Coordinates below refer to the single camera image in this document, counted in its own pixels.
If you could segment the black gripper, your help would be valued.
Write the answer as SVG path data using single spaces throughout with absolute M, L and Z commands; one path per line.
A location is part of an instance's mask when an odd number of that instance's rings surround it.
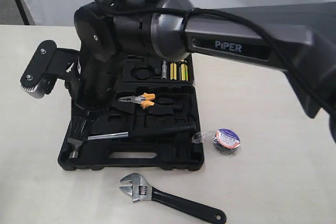
M 71 59 L 69 80 L 65 88 L 71 97 L 71 119 L 69 137 L 85 140 L 88 135 L 87 116 L 90 113 L 102 113 L 116 96 L 116 88 L 121 79 L 127 54 L 121 52 L 103 62 L 96 59 L 87 50 L 65 50 Z

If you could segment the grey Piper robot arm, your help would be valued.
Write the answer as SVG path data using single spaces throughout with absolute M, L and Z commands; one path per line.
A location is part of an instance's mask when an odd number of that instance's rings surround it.
M 105 105 L 128 55 L 180 61 L 191 53 L 284 73 L 305 114 L 335 134 L 335 32 L 319 4 L 195 8 L 189 0 L 95 0 L 74 14 L 81 42 L 79 99 Z

